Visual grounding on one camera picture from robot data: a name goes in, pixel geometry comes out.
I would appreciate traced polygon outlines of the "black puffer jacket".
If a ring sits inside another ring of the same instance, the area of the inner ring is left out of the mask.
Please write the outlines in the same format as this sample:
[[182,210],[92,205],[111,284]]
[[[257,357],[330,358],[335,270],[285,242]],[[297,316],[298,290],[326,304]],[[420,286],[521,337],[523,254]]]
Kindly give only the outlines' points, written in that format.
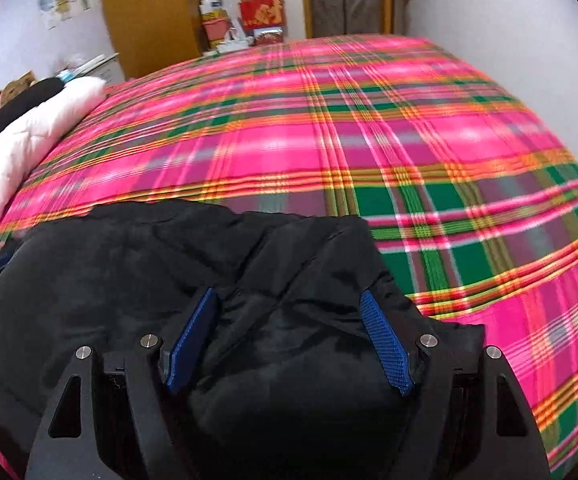
[[357,217],[120,203],[4,254],[0,449],[30,478],[430,474],[483,350],[418,311]]

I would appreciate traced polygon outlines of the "pink plaid bed sheet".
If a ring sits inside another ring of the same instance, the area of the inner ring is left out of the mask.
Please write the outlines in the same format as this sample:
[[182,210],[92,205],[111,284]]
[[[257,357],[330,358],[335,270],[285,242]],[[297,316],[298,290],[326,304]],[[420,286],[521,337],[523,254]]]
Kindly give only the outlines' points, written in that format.
[[556,479],[578,467],[578,161],[431,41],[341,36],[196,58],[111,87],[4,206],[0,248],[92,207],[185,198],[358,214],[400,289],[481,322]]

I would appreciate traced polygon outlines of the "white pink puffer coat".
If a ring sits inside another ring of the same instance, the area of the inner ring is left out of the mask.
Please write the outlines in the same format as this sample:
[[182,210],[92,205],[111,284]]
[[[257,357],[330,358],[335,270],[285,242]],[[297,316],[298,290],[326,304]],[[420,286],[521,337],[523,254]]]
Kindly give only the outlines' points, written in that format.
[[106,99],[106,82],[86,76],[67,82],[0,133],[0,219],[16,190],[52,148]]

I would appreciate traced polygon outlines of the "black fur coat collar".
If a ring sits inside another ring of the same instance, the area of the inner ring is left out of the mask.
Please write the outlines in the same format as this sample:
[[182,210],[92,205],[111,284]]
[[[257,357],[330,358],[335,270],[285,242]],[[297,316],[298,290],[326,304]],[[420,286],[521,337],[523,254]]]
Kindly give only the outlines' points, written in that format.
[[0,133],[32,108],[60,93],[65,83],[59,78],[47,78],[33,84],[0,108]]

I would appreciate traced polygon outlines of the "pink storage basket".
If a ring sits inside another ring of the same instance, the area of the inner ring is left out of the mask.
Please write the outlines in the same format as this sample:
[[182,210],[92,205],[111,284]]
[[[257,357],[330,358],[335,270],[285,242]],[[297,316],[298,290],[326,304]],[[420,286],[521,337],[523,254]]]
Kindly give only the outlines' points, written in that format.
[[208,45],[210,49],[215,49],[224,41],[225,36],[231,29],[230,18],[213,18],[212,20],[204,21],[203,28],[208,38]]

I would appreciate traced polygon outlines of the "wooden wardrobe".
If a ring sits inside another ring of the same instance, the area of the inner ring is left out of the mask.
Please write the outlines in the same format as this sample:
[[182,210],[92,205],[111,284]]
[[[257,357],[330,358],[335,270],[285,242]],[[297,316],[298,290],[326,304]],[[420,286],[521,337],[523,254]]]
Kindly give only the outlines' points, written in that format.
[[201,55],[199,0],[102,0],[102,7],[127,78]]

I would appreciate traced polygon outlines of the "red gift box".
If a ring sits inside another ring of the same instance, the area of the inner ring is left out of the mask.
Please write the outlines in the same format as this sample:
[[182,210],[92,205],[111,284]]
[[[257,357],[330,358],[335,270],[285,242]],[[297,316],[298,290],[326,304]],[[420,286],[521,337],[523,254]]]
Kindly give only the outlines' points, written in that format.
[[246,0],[239,3],[241,23],[247,32],[286,24],[284,0]]

